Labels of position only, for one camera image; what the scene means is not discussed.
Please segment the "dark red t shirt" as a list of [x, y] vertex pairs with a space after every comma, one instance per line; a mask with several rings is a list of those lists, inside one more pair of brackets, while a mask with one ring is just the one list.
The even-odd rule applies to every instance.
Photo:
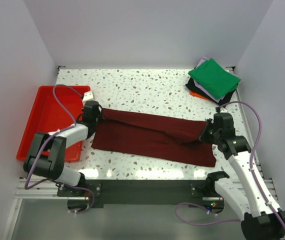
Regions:
[[92, 148], [158, 158], [201, 167], [214, 167], [210, 144], [199, 140], [204, 121], [114, 109], [102, 110]]

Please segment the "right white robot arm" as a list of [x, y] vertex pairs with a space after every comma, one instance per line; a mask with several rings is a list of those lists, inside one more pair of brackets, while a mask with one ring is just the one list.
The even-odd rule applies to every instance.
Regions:
[[229, 162], [243, 191], [234, 186], [224, 171], [208, 174], [205, 189], [223, 197], [237, 214], [247, 240], [285, 240], [285, 210], [271, 195], [257, 165], [247, 139], [236, 134], [229, 113], [215, 113], [208, 119], [199, 139], [215, 145]]

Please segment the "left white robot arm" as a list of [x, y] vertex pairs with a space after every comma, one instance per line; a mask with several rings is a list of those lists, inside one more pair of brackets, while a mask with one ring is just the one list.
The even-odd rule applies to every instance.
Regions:
[[101, 105], [95, 100], [88, 100], [76, 123], [54, 132], [36, 133], [23, 164], [27, 173], [24, 188], [31, 189], [44, 181], [83, 188], [84, 175], [65, 166], [66, 149], [89, 139], [96, 132], [101, 119]]

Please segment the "orange folded t shirt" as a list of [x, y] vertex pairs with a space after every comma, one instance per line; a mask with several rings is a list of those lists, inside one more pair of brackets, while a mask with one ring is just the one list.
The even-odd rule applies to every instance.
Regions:
[[204, 99], [204, 100], [208, 100], [207, 97], [205, 97], [205, 96], [203, 96], [203, 95], [201, 95], [201, 94], [198, 94], [198, 93], [196, 93], [196, 92], [193, 92], [193, 91], [190, 91], [189, 94], [190, 94], [191, 96], [193, 96], [193, 97], [197, 97], [197, 98], [201, 98], [201, 99]]

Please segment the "red plastic bin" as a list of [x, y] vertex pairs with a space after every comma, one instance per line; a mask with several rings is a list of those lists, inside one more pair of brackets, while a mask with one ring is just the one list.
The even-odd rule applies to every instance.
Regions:
[[[57, 103], [53, 95], [53, 86], [39, 87], [22, 140], [16, 155], [19, 161], [25, 161], [34, 135], [38, 132], [48, 133], [70, 126], [73, 122], [66, 111]], [[80, 95], [91, 90], [86, 85], [73, 85], [71, 90], [59, 86], [55, 89], [58, 100], [76, 119], [81, 113], [83, 103]]]

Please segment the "black folded t shirt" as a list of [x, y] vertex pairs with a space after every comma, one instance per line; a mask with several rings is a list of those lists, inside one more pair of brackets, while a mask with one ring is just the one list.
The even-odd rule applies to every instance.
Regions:
[[185, 85], [189, 91], [198, 93], [208, 100], [223, 105], [230, 102], [241, 79], [223, 69], [213, 61], [188, 72], [189, 80]]

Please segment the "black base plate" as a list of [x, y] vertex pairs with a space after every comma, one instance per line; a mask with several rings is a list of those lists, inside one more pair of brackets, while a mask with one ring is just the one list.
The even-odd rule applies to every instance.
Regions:
[[205, 190], [205, 180], [99, 180], [85, 181], [85, 188], [75, 189], [61, 184], [57, 196], [67, 198], [70, 210], [84, 210], [87, 205], [177, 205], [193, 203], [207, 210], [223, 210], [223, 197]]

